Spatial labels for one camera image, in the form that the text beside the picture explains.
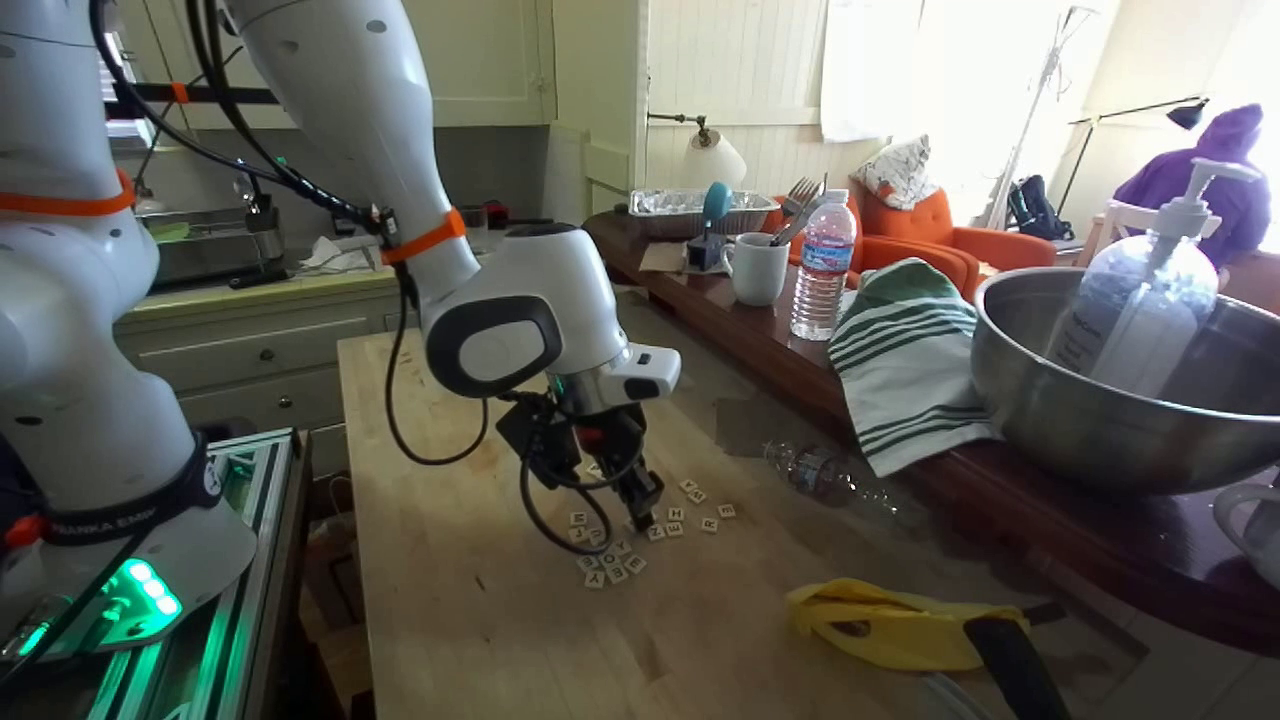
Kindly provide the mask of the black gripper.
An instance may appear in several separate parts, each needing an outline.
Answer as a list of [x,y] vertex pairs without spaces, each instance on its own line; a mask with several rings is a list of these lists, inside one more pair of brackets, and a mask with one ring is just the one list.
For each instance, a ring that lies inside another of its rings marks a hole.
[[664,481],[644,467],[647,422],[635,402],[582,417],[556,390],[516,390],[496,426],[544,489],[579,489],[576,467],[591,459],[625,501],[633,528],[650,528]]

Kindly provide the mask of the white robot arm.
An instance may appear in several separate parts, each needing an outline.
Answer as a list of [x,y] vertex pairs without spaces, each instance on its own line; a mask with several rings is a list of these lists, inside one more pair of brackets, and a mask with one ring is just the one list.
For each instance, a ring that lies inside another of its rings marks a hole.
[[[433,143],[433,84],[401,0],[216,0],[318,171],[300,187],[385,241],[424,359],[456,396],[502,396],[498,433],[544,483],[591,459],[635,523],[658,481],[641,402],[679,380],[635,343],[589,230],[466,242]],[[0,426],[47,528],[5,568],[5,652],[144,643],[255,555],[172,384],[134,369],[116,321],[160,249],[107,147],[105,0],[0,0]]]

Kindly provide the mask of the green lit robot base rail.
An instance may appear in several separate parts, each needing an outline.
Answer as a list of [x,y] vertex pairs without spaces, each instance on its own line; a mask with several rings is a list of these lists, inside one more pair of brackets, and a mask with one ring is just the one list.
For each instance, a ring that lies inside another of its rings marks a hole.
[[0,720],[273,720],[297,640],[306,435],[216,440],[207,467],[248,519],[255,555],[220,596],[178,602],[155,568],[128,559],[105,601],[22,668]]

